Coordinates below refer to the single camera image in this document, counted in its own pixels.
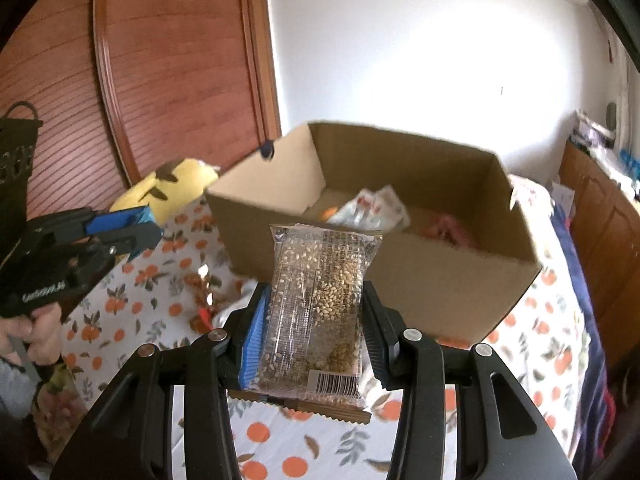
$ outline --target bedsheet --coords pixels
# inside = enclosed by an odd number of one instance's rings
[[[588,336],[566,261],[549,221],[546,190],[514,178],[514,197],[527,219],[544,270],[492,332],[491,345],[529,393],[567,456],[579,438],[578,403],[588,363]],[[87,407],[119,367],[145,342],[160,348],[188,345],[206,329],[183,277],[207,263],[220,279],[214,300],[223,309],[246,304],[255,283],[235,276],[204,199],[188,205],[165,226],[155,251],[119,264],[65,323],[63,357]],[[468,346],[466,342],[444,344]],[[394,446],[402,393],[372,388],[372,421],[357,425],[267,404],[229,400],[240,470],[247,480],[267,478],[384,478]],[[446,456],[443,478],[454,478],[455,392],[446,391]],[[174,400],[174,478],[185,477],[182,391]]]
[[[551,224],[567,260],[574,292],[580,309],[584,314],[584,327],[591,338],[589,344],[589,367],[584,375],[580,403],[582,436],[578,441],[573,460],[578,480],[582,480],[588,478],[604,459],[604,446],[615,414],[606,401],[607,366],[604,349],[600,342],[600,333],[593,314],[591,297],[584,279],[582,266],[578,260],[574,241],[566,227],[564,213],[557,205],[554,207],[554,214],[551,216]]]

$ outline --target barcode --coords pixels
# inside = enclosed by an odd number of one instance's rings
[[[309,380],[306,384],[306,390],[322,395],[357,397],[359,395],[358,380],[357,375],[309,370]]]

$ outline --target yellow plush toy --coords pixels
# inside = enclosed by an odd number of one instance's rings
[[[217,178],[216,169],[201,160],[185,158],[168,162],[129,189],[110,210],[148,205],[156,223],[162,225],[189,202],[196,200]]]

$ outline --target white wall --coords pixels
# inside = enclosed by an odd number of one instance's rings
[[[284,132],[339,120],[497,152],[546,182],[569,117],[604,122],[609,65],[565,0],[270,0]]]

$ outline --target orange item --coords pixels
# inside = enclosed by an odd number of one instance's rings
[[[330,207],[320,215],[320,219],[323,222],[326,222],[329,218],[331,218],[333,215],[335,215],[338,212],[338,209],[339,209],[338,207]]]

